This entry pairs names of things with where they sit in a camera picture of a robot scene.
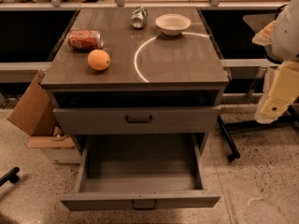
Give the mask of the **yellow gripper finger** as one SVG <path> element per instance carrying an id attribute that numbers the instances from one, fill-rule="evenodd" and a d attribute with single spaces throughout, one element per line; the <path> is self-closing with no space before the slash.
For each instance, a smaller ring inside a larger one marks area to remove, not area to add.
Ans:
<path id="1" fill-rule="evenodd" d="M 270 124 L 283 115 L 299 97 L 299 62 L 284 61 L 277 68 L 270 67 L 264 77 L 263 96 L 254 119 Z"/>
<path id="2" fill-rule="evenodd" d="M 252 42 L 260 46 L 271 45 L 275 23 L 275 21 L 271 21 L 270 23 L 268 23 L 260 32 L 258 32 L 252 38 Z"/>

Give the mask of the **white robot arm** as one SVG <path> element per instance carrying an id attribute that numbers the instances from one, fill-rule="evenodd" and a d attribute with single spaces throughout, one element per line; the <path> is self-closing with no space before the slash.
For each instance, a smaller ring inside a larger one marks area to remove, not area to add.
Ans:
<path id="1" fill-rule="evenodd" d="M 269 124 L 299 97 L 299 0 L 291 0 L 252 42 L 269 45 L 271 53 L 282 60 L 254 115 L 258 123 Z"/>

